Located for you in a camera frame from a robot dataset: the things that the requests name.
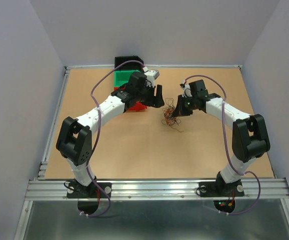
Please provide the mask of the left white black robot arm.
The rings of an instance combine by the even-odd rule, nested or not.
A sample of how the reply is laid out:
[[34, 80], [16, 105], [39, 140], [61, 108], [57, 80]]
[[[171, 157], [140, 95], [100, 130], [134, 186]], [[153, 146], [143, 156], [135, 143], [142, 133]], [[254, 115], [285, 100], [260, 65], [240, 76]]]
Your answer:
[[135, 71], [126, 84], [113, 91], [104, 102], [97, 103], [94, 109], [77, 118], [68, 116], [63, 120], [56, 149], [69, 162], [79, 183], [78, 191], [84, 197], [91, 197], [96, 191], [93, 183], [96, 177], [89, 166], [96, 146], [92, 142], [93, 135], [98, 135], [101, 127], [136, 103], [153, 108], [163, 107], [162, 86], [156, 84], [159, 75], [159, 71], [154, 69], [145, 73]]

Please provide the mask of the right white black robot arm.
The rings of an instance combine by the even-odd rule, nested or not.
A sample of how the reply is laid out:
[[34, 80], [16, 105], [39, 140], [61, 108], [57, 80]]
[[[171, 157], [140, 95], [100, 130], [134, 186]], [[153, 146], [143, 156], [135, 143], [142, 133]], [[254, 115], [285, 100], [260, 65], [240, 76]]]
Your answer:
[[191, 83], [184, 80], [180, 87], [183, 92], [177, 98], [172, 117], [190, 116], [199, 110], [221, 121], [228, 164], [217, 174], [212, 190], [226, 195], [237, 188], [243, 176], [256, 176], [249, 166], [270, 150], [265, 119], [233, 107], [226, 102], [225, 95], [208, 92], [202, 79]]

